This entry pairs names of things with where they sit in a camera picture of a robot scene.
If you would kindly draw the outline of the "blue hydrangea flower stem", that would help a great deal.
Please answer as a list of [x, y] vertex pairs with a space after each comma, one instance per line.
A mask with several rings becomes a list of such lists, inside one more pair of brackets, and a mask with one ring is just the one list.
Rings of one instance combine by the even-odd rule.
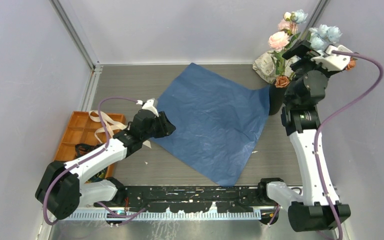
[[343, 35], [337, 26], [327, 26], [326, 24], [311, 27], [309, 32], [310, 47], [317, 52], [324, 52], [328, 46], [339, 43]]

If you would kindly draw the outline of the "pink rose flower stem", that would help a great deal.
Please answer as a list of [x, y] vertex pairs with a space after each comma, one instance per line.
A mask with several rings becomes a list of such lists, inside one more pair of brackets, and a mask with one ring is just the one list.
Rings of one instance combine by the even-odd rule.
[[276, 52], [284, 51], [284, 53], [292, 47], [298, 39], [298, 25], [291, 21], [292, 12], [285, 12], [283, 19], [278, 24], [278, 32], [272, 34], [268, 39], [269, 47]]

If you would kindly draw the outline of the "single orange rose stem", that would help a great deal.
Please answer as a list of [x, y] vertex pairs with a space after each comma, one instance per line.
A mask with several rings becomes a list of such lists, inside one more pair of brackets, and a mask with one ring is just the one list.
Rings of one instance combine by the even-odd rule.
[[274, 86], [276, 88], [287, 88], [290, 84], [290, 79], [285, 75], [279, 75], [274, 81]]

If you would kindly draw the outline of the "orange rose flower stem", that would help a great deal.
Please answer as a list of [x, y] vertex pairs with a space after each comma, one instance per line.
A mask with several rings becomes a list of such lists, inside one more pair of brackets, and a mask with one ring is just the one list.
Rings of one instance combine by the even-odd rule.
[[357, 65], [357, 58], [351, 57], [349, 63], [345, 67], [346, 71], [350, 71], [351, 69], [355, 68]]

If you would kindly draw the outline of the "blue paper flower bouquet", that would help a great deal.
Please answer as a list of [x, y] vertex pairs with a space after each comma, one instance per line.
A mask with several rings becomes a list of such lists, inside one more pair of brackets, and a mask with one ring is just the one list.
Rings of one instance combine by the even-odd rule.
[[238, 181], [269, 117], [269, 88], [189, 64], [158, 98], [175, 131], [153, 141], [222, 187]]

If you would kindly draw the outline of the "cream ribbon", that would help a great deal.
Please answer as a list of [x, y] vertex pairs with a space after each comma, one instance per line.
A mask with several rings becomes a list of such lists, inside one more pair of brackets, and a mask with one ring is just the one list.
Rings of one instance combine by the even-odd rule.
[[115, 130], [124, 130], [127, 126], [120, 121], [113, 120], [109, 115], [105, 112], [97, 110], [91, 110], [88, 112], [89, 118], [96, 123], [99, 123], [101, 126], [94, 132], [94, 137], [98, 140], [100, 144], [104, 142], [98, 137], [98, 134], [104, 133], [104, 137], [106, 137], [106, 132], [108, 132], [110, 137], [113, 137], [115, 134]]

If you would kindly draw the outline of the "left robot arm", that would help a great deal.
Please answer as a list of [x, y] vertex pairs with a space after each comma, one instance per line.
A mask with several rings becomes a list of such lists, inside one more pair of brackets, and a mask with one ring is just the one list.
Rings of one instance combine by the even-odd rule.
[[52, 213], [57, 220], [63, 220], [79, 207], [97, 203], [108, 207], [123, 205], [126, 188], [117, 179], [107, 177], [91, 183], [88, 180], [140, 150], [145, 141], [170, 136], [175, 130], [165, 112], [141, 109], [126, 129], [100, 147], [71, 161], [51, 162], [35, 192], [35, 198], [43, 205], [44, 218], [47, 220], [48, 213]]

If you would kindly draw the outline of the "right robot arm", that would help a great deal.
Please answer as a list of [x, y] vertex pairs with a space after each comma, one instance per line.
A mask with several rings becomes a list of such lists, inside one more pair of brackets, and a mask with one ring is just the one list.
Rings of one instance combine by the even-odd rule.
[[351, 51], [343, 45], [329, 45], [323, 53], [302, 40], [283, 54], [294, 76], [283, 94], [281, 123], [293, 145], [302, 179], [298, 194], [280, 178], [263, 178], [257, 198], [263, 205], [276, 203], [285, 208], [296, 232], [326, 231], [337, 228], [351, 215], [332, 185], [323, 153], [321, 121], [317, 104], [326, 96], [329, 78], [350, 63]]

